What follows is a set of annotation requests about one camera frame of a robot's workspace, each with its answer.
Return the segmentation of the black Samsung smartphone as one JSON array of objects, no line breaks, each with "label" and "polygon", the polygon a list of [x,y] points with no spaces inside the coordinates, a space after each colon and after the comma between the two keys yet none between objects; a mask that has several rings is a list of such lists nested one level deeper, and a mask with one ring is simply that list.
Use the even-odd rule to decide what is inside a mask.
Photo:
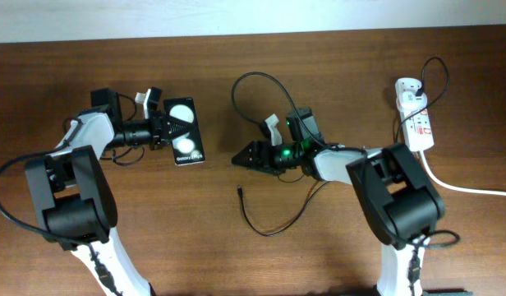
[{"label": "black Samsung smartphone", "polygon": [[205,153],[194,100],[191,97],[166,99],[163,105],[175,164],[203,163]]}]

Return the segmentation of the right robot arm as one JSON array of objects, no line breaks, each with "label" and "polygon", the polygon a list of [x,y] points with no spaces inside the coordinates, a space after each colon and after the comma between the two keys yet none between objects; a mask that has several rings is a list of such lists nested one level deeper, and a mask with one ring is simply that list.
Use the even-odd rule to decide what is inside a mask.
[{"label": "right robot arm", "polygon": [[273,176],[301,169],[323,184],[352,186],[381,243],[375,294],[422,295],[422,260],[444,215],[444,203],[409,148],[394,144],[366,150],[327,144],[309,108],[289,113],[286,120],[292,142],[283,142],[272,115],[260,124],[266,139],[248,144],[232,157],[232,164]]}]

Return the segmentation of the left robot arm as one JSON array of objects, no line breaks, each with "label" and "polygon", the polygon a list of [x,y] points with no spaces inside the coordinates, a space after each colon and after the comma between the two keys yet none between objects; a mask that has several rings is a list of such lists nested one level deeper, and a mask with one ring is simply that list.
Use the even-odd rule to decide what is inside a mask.
[{"label": "left robot arm", "polygon": [[107,295],[152,295],[151,283],[131,262],[117,232],[117,205],[100,165],[106,150],[172,146],[175,162],[205,159],[194,100],[162,99],[151,87],[132,99],[143,118],[124,119],[122,94],[90,93],[91,107],[71,119],[59,145],[25,164],[39,227],[49,242],[78,258]]}]

